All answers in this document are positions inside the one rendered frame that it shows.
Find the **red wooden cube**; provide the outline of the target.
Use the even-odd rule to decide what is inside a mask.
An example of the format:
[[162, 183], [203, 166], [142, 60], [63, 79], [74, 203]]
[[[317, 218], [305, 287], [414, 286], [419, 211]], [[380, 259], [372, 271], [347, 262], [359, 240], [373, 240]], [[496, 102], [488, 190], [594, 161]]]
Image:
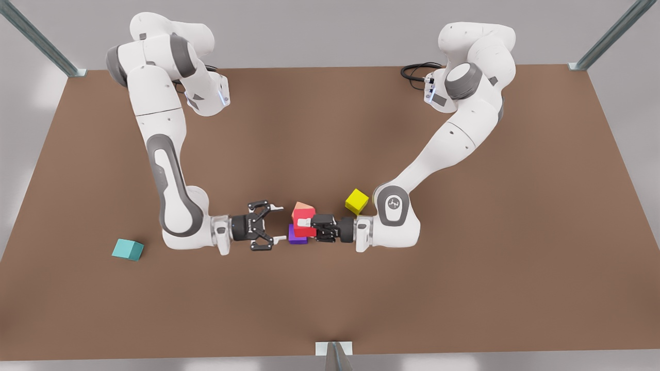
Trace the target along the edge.
[[311, 228], [299, 228], [296, 225], [296, 220], [298, 218], [308, 218], [311, 217], [313, 218], [315, 216], [315, 213], [311, 209], [305, 209], [305, 210], [297, 210], [295, 214], [295, 219], [293, 220], [294, 223], [294, 228], [295, 228], [295, 235], [297, 237], [316, 237], [317, 235], [317, 230], [314, 227]]

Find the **yellow wooden cube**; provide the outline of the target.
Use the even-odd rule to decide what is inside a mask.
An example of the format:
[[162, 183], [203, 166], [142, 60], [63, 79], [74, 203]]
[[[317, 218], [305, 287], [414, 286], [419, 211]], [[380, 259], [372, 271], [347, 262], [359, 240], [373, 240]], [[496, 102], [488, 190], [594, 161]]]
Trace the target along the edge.
[[359, 215], [369, 202], [369, 197], [359, 189], [354, 189], [345, 200], [345, 207], [352, 213]]

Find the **teal wooden cube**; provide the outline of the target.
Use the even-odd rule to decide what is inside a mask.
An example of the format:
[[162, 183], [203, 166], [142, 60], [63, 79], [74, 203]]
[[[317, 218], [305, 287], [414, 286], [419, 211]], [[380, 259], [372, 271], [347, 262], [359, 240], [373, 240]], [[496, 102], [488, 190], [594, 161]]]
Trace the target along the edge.
[[138, 261], [141, 257], [144, 245], [132, 240], [118, 239], [112, 252], [113, 257]]

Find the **silver frame post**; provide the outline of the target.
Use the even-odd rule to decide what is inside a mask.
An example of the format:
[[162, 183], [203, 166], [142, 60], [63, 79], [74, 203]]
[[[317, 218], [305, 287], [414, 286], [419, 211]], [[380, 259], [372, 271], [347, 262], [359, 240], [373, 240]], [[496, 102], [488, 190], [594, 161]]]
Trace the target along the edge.
[[568, 63], [571, 71], [588, 70], [604, 53], [623, 36], [657, 0], [635, 0], [630, 8], [601, 36], [578, 62]]
[[325, 371], [353, 371], [348, 359], [353, 355], [353, 342], [316, 342], [315, 352], [316, 356], [325, 357]]
[[76, 68], [9, 0], [0, 0], [0, 14], [67, 77], [87, 75], [87, 70]]

